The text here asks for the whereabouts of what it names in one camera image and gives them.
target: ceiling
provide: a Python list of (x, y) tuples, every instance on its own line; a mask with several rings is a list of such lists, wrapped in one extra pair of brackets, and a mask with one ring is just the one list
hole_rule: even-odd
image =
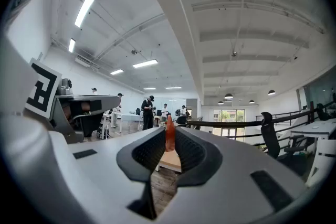
[[(157, 0), (95, 0), (78, 28), (75, 20), (83, 1), (56, 1), (54, 45), (67, 49), (73, 38), (74, 53), (94, 71), (142, 92), (151, 87), (165, 92), (171, 86), (195, 91), (179, 42)], [(152, 59), (159, 64), (132, 67)], [(118, 69), (124, 72), (110, 75)]]
[[(108, 73), (123, 69), (113, 78), (141, 90), (258, 100), (328, 33), (324, 0), (96, 0), (78, 29), (82, 1), (59, 0), (54, 38), (65, 47), (75, 38), (76, 53)], [(150, 59), (159, 64), (132, 67)]]
[(326, 32), (321, 0), (189, 1), (199, 32), (206, 96), (257, 98), (284, 66), (295, 56), (304, 57)]

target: white shirt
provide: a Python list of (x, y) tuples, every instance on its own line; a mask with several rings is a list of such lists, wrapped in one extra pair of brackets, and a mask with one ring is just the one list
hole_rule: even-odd
[(162, 112), (162, 117), (167, 117), (167, 113), (168, 113), (167, 108), (163, 108), (163, 109), (161, 110), (161, 112)]

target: orange object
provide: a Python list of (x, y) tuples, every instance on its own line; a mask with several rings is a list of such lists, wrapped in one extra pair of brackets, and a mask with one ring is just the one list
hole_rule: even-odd
[(167, 127), (166, 127), (166, 151), (175, 150), (175, 126), (172, 120), (172, 116), (168, 115)]

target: window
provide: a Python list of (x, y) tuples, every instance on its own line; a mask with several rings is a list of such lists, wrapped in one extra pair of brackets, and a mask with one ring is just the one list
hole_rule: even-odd
[[(245, 110), (214, 110), (214, 122), (245, 122)], [(244, 135), (245, 128), (213, 128), (212, 133), (218, 136), (240, 136)], [(233, 137), (231, 139), (243, 142), (244, 137)]]

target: office chair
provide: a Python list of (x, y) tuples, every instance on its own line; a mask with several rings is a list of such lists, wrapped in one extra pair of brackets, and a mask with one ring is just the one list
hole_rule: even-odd
[(294, 153), (307, 149), (308, 145), (297, 146), (303, 141), (303, 139), (300, 141), (297, 141), (297, 139), (303, 138), (304, 136), (295, 135), (290, 137), (290, 140), (293, 140), (292, 147), (284, 148), (283, 151), (285, 151), (286, 154), (279, 156), (280, 145), (277, 134), (274, 130), (274, 125), (271, 123), (272, 115), (268, 112), (263, 112), (261, 114), (264, 117), (261, 124), (261, 134), (267, 146), (268, 155), (278, 160), (298, 175), (302, 176), (307, 169), (306, 157), (303, 155), (294, 155)]
[(178, 124), (186, 124), (187, 123), (187, 117), (186, 116), (179, 116), (176, 119), (176, 123), (178, 123)]
[(329, 119), (328, 114), (323, 111), (323, 104), (317, 104), (316, 112), (320, 121), (327, 121)]

